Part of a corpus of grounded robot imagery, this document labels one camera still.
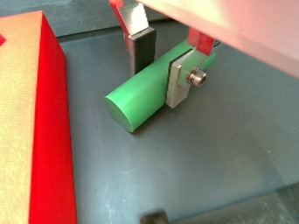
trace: metal bracket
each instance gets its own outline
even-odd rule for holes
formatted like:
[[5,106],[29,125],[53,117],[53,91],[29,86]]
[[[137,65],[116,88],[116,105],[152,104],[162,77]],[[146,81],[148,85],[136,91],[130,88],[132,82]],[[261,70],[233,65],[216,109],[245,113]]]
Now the metal bracket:
[[203,70],[215,60],[213,46],[217,40],[189,29],[186,42],[193,49],[169,63],[165,104],[173,109],[186,98],[190,84],[199,87],[207,79]]
[[215,57],[216,54],[208,57],[196,50],[189,50],[169,63],[165,104],[172,109],[186,98],[190,85],[199,87],[205,81],[207,74],[203,70],[215,60]]
[[156,31],[148,26],[145,8],[132,1],[109,0],[122,28],[125,48],[129,52],[130,75],[137,74],[154,61]]

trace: cardboard surface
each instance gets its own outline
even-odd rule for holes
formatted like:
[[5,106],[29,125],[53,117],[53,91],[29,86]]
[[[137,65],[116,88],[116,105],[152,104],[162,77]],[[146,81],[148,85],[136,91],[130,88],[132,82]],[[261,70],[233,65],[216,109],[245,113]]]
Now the cardboard surface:
[[0,32],[0,223],[76,223],[64,53],[41,11]]

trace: red block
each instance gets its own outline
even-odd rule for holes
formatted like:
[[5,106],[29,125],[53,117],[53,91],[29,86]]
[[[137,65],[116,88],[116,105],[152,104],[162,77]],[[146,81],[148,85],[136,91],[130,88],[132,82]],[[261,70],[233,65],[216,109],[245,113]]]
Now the red block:
[[0,45],[5,42],[4,36],[0,34]]
[[77,223],[65,56],[41,11],[0,33],[0,223]]

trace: screw head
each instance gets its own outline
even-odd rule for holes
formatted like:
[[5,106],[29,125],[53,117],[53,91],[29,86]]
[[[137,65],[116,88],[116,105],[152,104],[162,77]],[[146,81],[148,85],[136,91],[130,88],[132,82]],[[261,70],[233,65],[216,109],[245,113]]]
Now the screw head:
[[207,80],[207,74],[200,69],[194,69],[190,71],[188,75],[189,84],[192,84],[194,87],[199,87],[205,80]]

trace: gray table surface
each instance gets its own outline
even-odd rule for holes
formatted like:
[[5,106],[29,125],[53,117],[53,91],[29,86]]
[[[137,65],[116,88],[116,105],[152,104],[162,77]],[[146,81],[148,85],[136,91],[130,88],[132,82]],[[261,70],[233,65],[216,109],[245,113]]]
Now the gray table surface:
[[[158,56],[186,28],[153,28]],[[130,134],[102,99],[129,78],[121,31],[60,42],[80,224],[137,223],[158,208],[174,221],[299,181],[299,80],[223,45],[204,86]]]

